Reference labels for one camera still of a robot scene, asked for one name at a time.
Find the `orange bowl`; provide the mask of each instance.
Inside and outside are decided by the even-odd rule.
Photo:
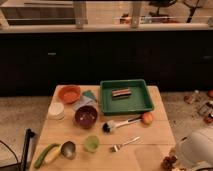
[[[58,97],[63,103],[74,103],[80,99],[81,89],[76,85],[65,86],[59,90]]]

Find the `dark red bowl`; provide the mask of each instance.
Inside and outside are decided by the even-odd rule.
[[[81,97],[81,89],[77,85],[65,86],[58,92],[58,97],[63,103],[74,103]]]
[[[75,112],[75,121],[84,129],[91,128],[98,117],[98,112],[93,106],[80,107]]]

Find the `glass window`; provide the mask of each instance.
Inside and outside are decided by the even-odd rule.
[[[147,24],[208,24],[210,18],[212,0],[0,0],[2,30],[16,26],[60,26],[61,30],[141,28]]]

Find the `red apple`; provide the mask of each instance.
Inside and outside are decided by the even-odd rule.
[[[213,90],[209,90],[207,94],[209,97],[213,98]]]
[[[146,112],[141,115],[141,121],[146,124],[150,125],[153,122],[153,115],[151,112]]]

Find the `cable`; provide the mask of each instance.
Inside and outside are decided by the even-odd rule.
[[[196,171],[202,171],[202,170],[209,170],[209,171],[211,171],[211,170],[213,170],[213,167],[204,167],[204,168],[200,168],[200,169],[197,169]]]
[[[0,143],[2,143],[5,147],[7,147],[7,149],[14,155],[16,162],[17,162],[17,166],[18,166],[19,162],[18,162],[18,157],[17,157],[16,153],[2,140],[0,140]]]

